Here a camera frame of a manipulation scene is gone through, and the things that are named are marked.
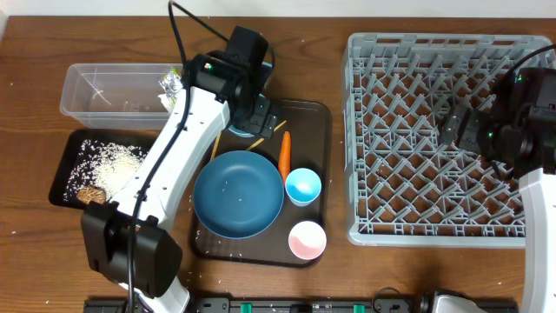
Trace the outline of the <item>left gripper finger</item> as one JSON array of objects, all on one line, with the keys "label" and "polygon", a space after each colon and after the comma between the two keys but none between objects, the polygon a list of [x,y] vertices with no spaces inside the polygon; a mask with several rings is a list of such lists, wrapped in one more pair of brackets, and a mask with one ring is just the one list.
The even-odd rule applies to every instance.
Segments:
[{"label": "left gripper finger", "polygon": [[236,128],[253,135],[260,135],[264,120],[271,111],[272,104],[270,100],[264,95],[259,95],[256,99],[252,115],[246,121],[241,122]]},{"label": "left gripper finger", "polygon": [[277,116],[272,113],[269,113],[266,116],[264,123],[261,127],[260,136],[266,139],[271,138],[275,132],[275,126],[277,122],[278,122]]}]

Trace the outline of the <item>dark blue plate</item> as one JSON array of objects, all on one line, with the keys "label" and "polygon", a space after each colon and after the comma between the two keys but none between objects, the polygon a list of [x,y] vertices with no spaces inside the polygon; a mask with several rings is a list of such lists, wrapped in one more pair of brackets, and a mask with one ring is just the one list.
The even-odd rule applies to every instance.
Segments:
[{"label": "dark blue plate", "polygon": [[197,218],[214,234],[230,239],[255,236],[280,215],[283,181],[266,157],[230,151],[205,165],[195,180]]}]

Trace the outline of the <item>white napkin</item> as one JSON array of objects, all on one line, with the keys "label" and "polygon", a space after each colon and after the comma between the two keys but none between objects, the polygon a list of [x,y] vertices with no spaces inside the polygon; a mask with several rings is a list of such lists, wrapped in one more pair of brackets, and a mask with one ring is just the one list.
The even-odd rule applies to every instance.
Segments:
[{"label": "white napkin", "polygon": [[175,96],[169,94],[161,94],[158,97],[161,100],[162,106],[167,110],[168,113],[171,113],[175,108]]}]

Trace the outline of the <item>light blue bowl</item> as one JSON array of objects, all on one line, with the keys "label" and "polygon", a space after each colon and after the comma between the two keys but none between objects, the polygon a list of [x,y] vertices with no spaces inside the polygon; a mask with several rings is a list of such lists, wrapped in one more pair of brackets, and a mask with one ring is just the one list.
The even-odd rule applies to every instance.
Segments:
[{"label": "light blue bowl", "polygon": [[[263,62],[263,63],[262,63],[262,68],[263,68],[264,70],[271,70],[271,69],[272,69],[272,65],[271,65],[270,63]],[[239,130],[239,129],[237,129],[236,127],[234,127],[233,125],[231,125],[231,126],[228,128],[228,130],[229,130],[232,134],[234,134],[234,135],[236,135],[236,136],[238,136],[238,137],[241,137],[241,138],[252,138],[252,137],[254,137],[253,134],[248,133],[248,132],[245,132],[245,131],[243,131],[243,130]]]}]

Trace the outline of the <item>brown walnut-like food piece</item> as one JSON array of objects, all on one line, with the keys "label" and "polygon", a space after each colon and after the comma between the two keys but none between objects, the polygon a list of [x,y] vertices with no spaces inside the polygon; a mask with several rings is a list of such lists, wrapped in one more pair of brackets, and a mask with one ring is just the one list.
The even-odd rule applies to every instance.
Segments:
[{"label": "brown walnut-like food piece", "polygon": [[85,204],[89,204],[90,202],[105,203],[107,200],[105,191],[94,186],[85,186],[81,188],[77,192],[76,198]]}]

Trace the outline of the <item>yellow snack wrapper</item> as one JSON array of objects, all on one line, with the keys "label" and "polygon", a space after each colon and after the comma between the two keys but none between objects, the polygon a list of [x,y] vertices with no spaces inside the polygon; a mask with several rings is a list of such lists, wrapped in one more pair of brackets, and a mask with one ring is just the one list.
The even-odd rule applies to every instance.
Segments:
[{"label": "yellow snack wrapper", "polygon": [[176,68],[170,67],[169,72],[159,80],[159,85],[163,90],[159,97],[167,103],[174,105],[176,95],[182,89],[181,75]]}]

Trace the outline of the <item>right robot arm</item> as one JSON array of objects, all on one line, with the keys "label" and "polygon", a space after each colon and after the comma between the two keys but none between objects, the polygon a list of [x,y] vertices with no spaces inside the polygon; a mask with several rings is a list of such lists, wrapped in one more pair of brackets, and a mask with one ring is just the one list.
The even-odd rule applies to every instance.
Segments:
[{"label": "right robot arm", "polygon": [[489,111],[458,104],[440,141],[511,166],[526,219],[524,312],[555,310],[555,71],[522,68],[494,89]]}]

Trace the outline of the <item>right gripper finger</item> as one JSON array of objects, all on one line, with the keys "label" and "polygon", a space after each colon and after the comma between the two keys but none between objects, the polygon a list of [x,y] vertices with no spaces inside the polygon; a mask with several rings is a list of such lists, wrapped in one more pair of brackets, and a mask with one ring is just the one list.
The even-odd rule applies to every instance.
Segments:
[{"label": "right gripper finger", "polygon": [[491,139],[488,135],[490,115],[472,108],[457,108],[455,118],[458,122],[455,145],[469,152],[489,152]]},{"label": "right gripper finger", "polygon": [[458,144],[459,137],[465,129],[468,116],[469,109],[467,106],[462,104],[454,105],[445,115],[439,126],[440,143],[445,145]]}]

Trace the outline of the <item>pile of white rice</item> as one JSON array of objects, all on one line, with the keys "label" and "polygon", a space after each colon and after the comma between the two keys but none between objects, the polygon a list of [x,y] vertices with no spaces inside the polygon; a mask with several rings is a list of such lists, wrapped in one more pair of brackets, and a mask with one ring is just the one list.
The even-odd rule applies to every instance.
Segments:
[{"label": "pile of white rice", "polygon": [[107,202],[136,173],[147,152],[135,145],[84,140],[69,173],[63,200],[82,203],[76,198],[77,192],[85,186],[94,186],[105,191]]}]

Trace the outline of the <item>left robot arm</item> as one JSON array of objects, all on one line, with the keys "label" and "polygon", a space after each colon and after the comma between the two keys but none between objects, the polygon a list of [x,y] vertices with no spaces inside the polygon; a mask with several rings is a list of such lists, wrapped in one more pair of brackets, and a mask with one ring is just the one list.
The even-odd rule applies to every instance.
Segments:
[{"label": "left robot arm", "polygon": [[125,287],[125,311],[183,312],[189,291],[177,273],[182,249],[170,235],[183,192],[203,155],[228,126],[270,137],[276,116],[261,96],[275,69],[263,57],[212,51],[184,63],[181,88],[139,169],[81,227],[89,266]]}]

